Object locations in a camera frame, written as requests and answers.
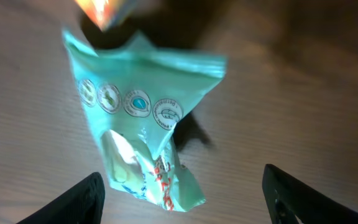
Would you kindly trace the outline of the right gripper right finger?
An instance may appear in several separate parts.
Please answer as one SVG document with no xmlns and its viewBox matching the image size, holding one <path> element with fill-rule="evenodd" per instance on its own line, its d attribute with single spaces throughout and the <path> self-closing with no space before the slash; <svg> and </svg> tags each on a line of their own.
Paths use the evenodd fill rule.
<svg viewBox="0 0 358 224">
<path fill-rule="evenodd" d="M 358 213 L 319 193 L 273 164 L 262 190 L 273 224 L 358 224 Z"/>
</svg>

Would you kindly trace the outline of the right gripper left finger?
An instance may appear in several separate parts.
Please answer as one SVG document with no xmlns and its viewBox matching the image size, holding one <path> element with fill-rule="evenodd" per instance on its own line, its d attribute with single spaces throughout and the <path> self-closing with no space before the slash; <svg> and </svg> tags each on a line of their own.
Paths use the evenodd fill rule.
<svg viewBox="0 0 358 224">
<path fill-rule="evenodd" d="M 93 172 L 17 224 L 100 224 L 104 199 L 103 178 Z"/>
</svg>

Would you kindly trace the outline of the green flushable wipes pack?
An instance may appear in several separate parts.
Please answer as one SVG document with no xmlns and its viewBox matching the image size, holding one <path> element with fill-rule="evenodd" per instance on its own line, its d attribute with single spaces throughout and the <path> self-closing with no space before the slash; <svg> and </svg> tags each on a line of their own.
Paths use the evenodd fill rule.
<svg viewBox="0 0 358 224">
<path fill-rule="evenodd" d="M 224 78 L 226 59 L 161 49 L 141 33 L 111 50 L 96 50 L 67 30 L 62 37 L 110 187 L 168 211 L 204 204 L 172 136 Z"/>
</svg>

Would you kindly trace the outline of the orange Kleenex tissue pack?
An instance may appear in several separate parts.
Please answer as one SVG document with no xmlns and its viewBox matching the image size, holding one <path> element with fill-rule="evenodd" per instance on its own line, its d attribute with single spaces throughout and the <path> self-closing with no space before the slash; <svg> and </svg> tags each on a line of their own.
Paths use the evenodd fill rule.
<svg viewBox="0 0 358 224">
<path fill-rule="evenodd" d="M 122 23 L 138 0 L 75 0 L 89 19 L 101 30 Z"/>
</svg>

